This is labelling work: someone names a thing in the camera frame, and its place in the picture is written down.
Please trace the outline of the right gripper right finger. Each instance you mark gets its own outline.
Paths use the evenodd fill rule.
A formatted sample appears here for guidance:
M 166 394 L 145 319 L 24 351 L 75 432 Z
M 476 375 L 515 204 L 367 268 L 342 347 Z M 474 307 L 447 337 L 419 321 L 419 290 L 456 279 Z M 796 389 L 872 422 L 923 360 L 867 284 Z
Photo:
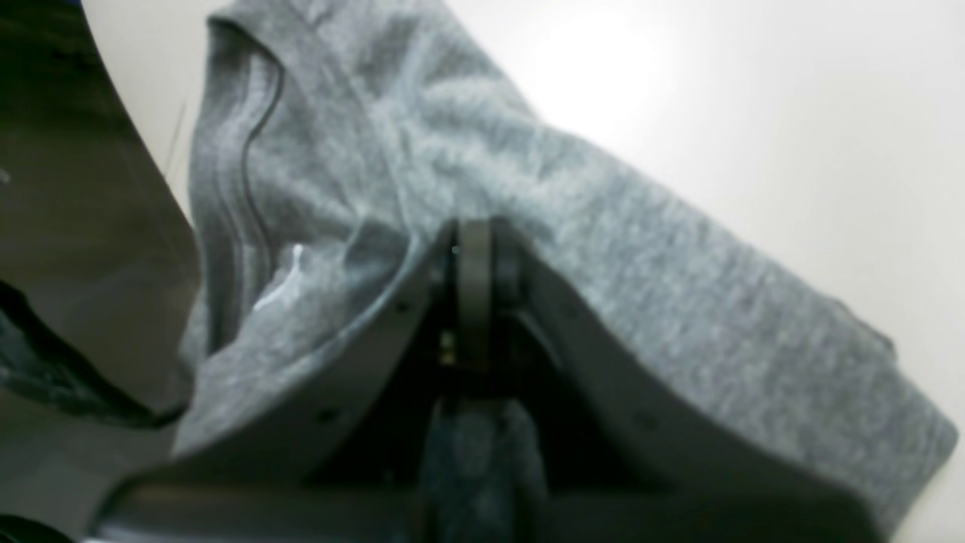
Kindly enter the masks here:
M 714 422 L 641 367 L 503 219 L 492 367 L 533 417 L 527 542 L 880 542 L 854 492 Z

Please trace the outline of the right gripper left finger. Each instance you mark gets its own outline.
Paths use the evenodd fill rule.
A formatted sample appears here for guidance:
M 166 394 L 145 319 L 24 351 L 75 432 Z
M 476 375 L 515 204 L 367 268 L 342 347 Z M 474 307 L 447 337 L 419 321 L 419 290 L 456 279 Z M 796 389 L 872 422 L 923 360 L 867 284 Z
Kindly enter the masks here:
M 241 429 L 125 482 L 89 542 L 437 542 L 418 488 L 443 398 L 489 371 L 489 221 L 443 228 L 370 324 Z

